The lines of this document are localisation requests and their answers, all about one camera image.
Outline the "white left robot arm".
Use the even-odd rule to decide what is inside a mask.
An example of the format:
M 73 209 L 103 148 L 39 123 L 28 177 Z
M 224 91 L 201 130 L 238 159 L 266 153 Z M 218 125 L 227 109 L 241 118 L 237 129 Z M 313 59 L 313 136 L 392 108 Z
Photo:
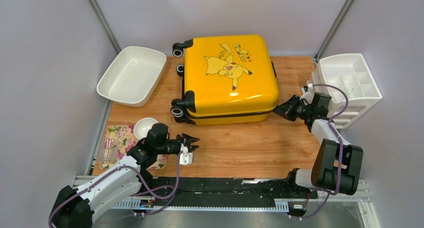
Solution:
M 151 195 L 171 203 L 177 192 L 180 176 L 171 192 L 160 196 L 153 189 L 151 174 L 147 171 L 158 155 L 176 155 L 178 164 L 193 162 L 193 152 L 199 138 L 178 134 L 169 138 L 169 127 L 155 123 L 112 168 L 76 188 L 62 188 L 48 217 L 50 228 L 90 228 L 96 220 L 118 202 L 129 196 Z

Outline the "yellow cartoon hard-shell suitcase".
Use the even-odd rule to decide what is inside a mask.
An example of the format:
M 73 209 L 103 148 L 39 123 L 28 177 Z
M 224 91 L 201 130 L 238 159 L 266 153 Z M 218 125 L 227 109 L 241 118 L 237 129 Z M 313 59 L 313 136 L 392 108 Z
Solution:
M 277 74 L 258 34 L 195 37 L 172 46 L 182 78 L 171 102 L 177 123 L 220 125 L 260 122 L 279 103 Z

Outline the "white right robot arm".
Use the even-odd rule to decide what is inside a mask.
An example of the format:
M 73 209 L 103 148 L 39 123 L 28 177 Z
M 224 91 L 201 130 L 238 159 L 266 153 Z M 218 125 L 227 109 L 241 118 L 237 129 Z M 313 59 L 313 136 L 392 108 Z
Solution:
M 320 144 L 311 169 L 294 168 L 288 173 L 285 191 L 290 197 L 299 197 L 305 189 L 352 196 L 358 189 L 364 152 L 344 139 L 330 121 L 330 101 L 324 93 L 315 93 L 311 102 L 294 95 L 274 109 L 286 120 L 303 120 Z

